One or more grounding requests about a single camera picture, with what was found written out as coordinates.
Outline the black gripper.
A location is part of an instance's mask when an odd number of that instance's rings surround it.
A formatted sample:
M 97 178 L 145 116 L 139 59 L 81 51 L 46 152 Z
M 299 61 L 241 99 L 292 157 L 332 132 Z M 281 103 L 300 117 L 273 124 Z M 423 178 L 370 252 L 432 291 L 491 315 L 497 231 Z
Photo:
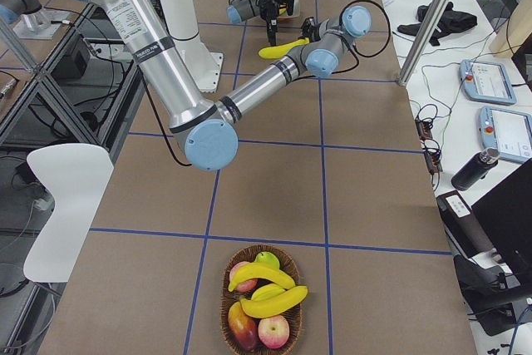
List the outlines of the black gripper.
M 320 22 L 305 22 L 301 26 L 300 39 L 308 39 L 309 42 L 318 42 L 321 40 Z
M 276 45 L 278 0 L 260 0 L 260 17 L 266 22 L 268 43 Z

